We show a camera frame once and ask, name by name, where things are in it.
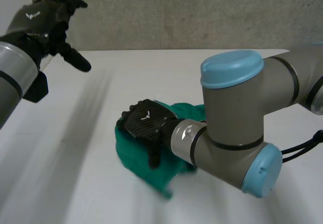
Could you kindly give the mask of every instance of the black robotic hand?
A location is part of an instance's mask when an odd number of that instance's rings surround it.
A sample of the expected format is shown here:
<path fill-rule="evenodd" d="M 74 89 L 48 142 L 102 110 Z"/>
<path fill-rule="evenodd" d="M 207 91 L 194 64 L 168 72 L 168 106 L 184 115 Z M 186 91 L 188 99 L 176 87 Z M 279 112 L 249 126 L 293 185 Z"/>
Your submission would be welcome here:
<path fill-rule="evenodd" d="M 70 17 L 77 8 L 86 7 L 87 3 L 82 0 L 36 0 L 16 13 L 0 41 L 25 51 L 35 62 L 38 71 L 42 58 L 59 53 L 78 70 L 88 72 L 91 64 L 65 42 Z M 24 98 L 38 102 L 47 93 L 46 76 L 39 72 Z"/>
<path fill-rule="evenodd" d="M 136 105 L 131 105 L 129 111 L 122 112 L 122 118 L 117 121 L 117 127 L 146 146 L 149 166 L 155 169 L 160 164 L 163 147 L 160 134 L 162 126 L 172 120 L 177 120 L 172 111 L 156 101 L 145 99 Z"/>

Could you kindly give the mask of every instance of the logo on robotic hand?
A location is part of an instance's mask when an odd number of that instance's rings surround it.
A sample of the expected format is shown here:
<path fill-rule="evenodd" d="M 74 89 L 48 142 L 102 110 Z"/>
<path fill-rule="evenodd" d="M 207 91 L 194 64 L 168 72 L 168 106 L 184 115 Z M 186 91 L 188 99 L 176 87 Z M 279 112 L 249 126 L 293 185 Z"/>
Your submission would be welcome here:
<path fill-rule="evenodd" d="M 27 14 L 26 13 L 26 16 L 31 20 L 32 18 L 36 17 L 36 16 L 39 16 L 40 15 L 40 11 L 36 12 L 35 14 Z"/>
<path fill-rule="evenodd" d="M 148 119 L 148 118 L 150 118 L 150 112 L 149 112 L 149 111 L 147 111 L 147 115 L 146 115 L 146 117 L 141 118 L 141 120 L 145 120 L 145 119 Z"/>

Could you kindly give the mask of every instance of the gray robot arm segment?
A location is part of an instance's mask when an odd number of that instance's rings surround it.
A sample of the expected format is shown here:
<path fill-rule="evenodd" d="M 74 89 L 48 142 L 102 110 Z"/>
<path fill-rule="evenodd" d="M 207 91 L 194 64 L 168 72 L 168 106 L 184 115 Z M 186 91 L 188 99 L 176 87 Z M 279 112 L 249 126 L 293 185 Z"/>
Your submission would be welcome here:
<path fill-rule="evenodd" d="M 0 129 L 37 74 L 37 66 L 27 53 L 0 41 Z"/>
<path fill-rule="evenodd" d="M 282 153 L 264 142 L 263 117 L 296 103 L 323 114 L 323 46 L 264 60 L 254 51 L 224 53 L 205 60 L 201 73 L 207 127 L 180 122 L 172 152 L 243 192 L 266 196 Z"/>

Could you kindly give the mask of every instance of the gray concrete wall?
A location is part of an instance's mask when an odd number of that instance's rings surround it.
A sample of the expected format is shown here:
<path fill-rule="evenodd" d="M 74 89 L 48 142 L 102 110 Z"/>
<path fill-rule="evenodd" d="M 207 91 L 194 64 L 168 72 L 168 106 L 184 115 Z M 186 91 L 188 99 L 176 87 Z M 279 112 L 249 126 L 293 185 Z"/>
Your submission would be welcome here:
<path fill-rule="evenodd" d="M 81 50 L 290 48 L 323 41 L 323 0 L 85 0 Z"/>

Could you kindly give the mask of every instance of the black ring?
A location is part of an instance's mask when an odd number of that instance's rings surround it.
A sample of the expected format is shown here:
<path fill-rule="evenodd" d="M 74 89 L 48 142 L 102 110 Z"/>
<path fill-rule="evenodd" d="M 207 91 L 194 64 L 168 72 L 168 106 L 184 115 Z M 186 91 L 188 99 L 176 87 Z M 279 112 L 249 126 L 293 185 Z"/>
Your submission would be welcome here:
<path fill-rule="evenodd" d="M 290 102 L 290 105 L 292 105 L 295 102 L 295 100 L 299 94 L 299 82 L 298 82 L 297 74 L 296 74 L 295 70 L 293 69 L 293 67 L 286 60 L 276 57 L 276 56 L 272 56 L 270 58 L 276 59 L 277 61 L 281 62 L 288 69 L 289 73 L 291 74 L 291 76 L 293 78 L 294 93 L 293 93 L 293 97 Z"/>
<path fill-rule="evenodd" d="M 190 157 L 191 157 L 192 165 L 194 165 L 195 167 L 196 167 L 196 165 L 195 165 L 194 152 L 195 152 L 196 143 L 197 143 L 197 140 L 202 135 L 202 133 L 206 130 L 206 128 L 207 128 L 207 126 L 202 127 L 200 130 L 198 130 L 198 132 L 196 133 L 196 135 L 192 141 L 192 145 L 191 145 L 191 149 L 190 149 Z"/>
<path fill-rule="evenodd" d="M 323 77 L 321 77 L 313 86 L 313 88 L 311 89 L 311 91 L 309 92 L 306 101 L 305 101 L 305 107 L 310 111 L 311 110 L 311 106 L 313 103 L 313 100 L 317 94 L 317 92 L 319 91 L 319 89 L 321 89 L 321 87 L 323 86 Z"/>
<path fill-rule="evenodd" d="M 18 92 L 19 94 L 19 98 L 21 99 L 23 94 L 22 94 L 22 89 L 20 87 L 20 85 L 17 83 L 16 80 L 14 80 L 10 75 L 6 74 L 3 71 L 0 71 L 0 78 L 3 78 L 4 80 L 6 80 L 8 83 L 10 83 Z"/>
<path fill-rule="evenodd" d="M 244 145 L 227 145 L 227 144 L 222 144 L 219 142 L 212 141 L 212 143 L 216 147 L 222 148 L 225 150 L 230 150 L 230 151 L 241 151 L 241 150 L 251 149 L 251 148 L 254 148 L 254 147 L 260 145 L 260 143 L 262 143 L 262 142 L 263 142 L 263 135 L 258 140 L 248 143 L 248 144 L 244 144 Z"/>

